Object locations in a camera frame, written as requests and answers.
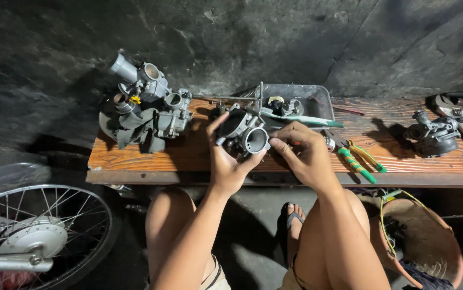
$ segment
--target dark stone wall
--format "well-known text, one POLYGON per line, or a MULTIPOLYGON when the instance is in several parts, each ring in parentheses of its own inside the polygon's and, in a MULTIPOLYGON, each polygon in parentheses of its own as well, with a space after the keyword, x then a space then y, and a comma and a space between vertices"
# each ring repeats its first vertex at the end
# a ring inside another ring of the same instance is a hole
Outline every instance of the dark stone wall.
POLYGON ((425 96, 463 90, 463 0, 0 0, 0 152, 90 147, 117 52, 196 94, 425 96))

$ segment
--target clay pot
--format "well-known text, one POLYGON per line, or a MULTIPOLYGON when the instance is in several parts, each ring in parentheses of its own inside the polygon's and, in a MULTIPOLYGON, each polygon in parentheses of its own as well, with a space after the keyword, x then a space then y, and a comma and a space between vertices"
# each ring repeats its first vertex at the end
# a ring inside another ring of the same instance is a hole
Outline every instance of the clay pot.
MULTIPOLYGON (((407 226, 403 260, 414 262, 416 269, 431 276, 449 280, 455 289, 460 285, 463 260, 459 243, 451 227, 436 213, 431 209, 428 212, 413 200, 394 199, 383 206, 383 216, 391 217, 407 226)), ((392 256, 382 232, 379 216, 370 219, 370 232, 371 243, 382 265, 403 275, 414 286, 422 289, 423 285, 414 280, 396 257, 392 256)))

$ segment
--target wooden workbench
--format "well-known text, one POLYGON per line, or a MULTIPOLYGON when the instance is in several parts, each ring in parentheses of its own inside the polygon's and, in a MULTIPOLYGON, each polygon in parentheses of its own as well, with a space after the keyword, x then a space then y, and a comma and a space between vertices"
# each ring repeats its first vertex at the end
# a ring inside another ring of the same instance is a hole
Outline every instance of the wooden workbench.
MULTIPOLYGON (((335 112, 336 120, 345 128, 338 132, 363 147, 387 168, 387 173, 374 173, 376 186, 401 187, 463 187, 463 139, 459 148, 440 158, 421 158, 409 142, 397 136, 415 123, 412 115, 425 109, 422 99, 337 99, 334 105, 351 106, 366 116, 335 112)), ((165 152, 142 154, 138 146, 117 149, 117 144, 100 132, 95 139, 87 181, 99 184, 204 184, 209 181, 209 150, 205 126, 209 110, 215 105, 193 100, 195 112, 188 137, 167 141, 165 152)), ((437 118, 429 112, 430 119, 437 118)), ((333 168, 344 186, 370 186, 336 154, 330 155, 333 168)), ((361 158, 356 159, 370 172, 373 168, 361 158)), ((299 182, 277 154, 264 158, 246 179, 246 185, 297 185, 299 182)))

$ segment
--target spoked wheel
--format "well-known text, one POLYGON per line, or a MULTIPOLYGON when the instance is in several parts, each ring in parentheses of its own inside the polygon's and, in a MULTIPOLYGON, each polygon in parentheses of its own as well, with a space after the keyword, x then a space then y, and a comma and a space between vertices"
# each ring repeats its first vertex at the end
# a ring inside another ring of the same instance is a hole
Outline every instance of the spoked wheel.
POLYGON ((0 270, 0 290, 50 289, 79 280, 115 242, 120 218, 111 208, 105 194, 67 185, 0 193, 0 254, 40 252, 31 265, 53 262, 45 273, 0 270))

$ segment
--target metal tray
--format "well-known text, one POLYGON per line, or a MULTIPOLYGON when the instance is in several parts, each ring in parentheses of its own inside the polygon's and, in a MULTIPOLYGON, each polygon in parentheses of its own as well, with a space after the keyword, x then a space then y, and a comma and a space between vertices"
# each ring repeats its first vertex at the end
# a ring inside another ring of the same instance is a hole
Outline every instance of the metal tray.
MULTIPOLYGON (((260 87, 255 88, 255 93, 260 94, 260 87)), ((263 85, 262 107, 267 106, 269 98, 272 96, 281 96, 284 100, 298 99, 304 106, 305 112, 303 115, 309 117, 318 117, 335 121, 333 109, 331 107, 330 93, 323 86, 317 85, 263 85)), ((266 130, 280 129, 290 121, 272 119, 267 116, 262 116, 266 122, 266 130)), ((308 124, 313 130, 320 130, 322 127, 308 124)))

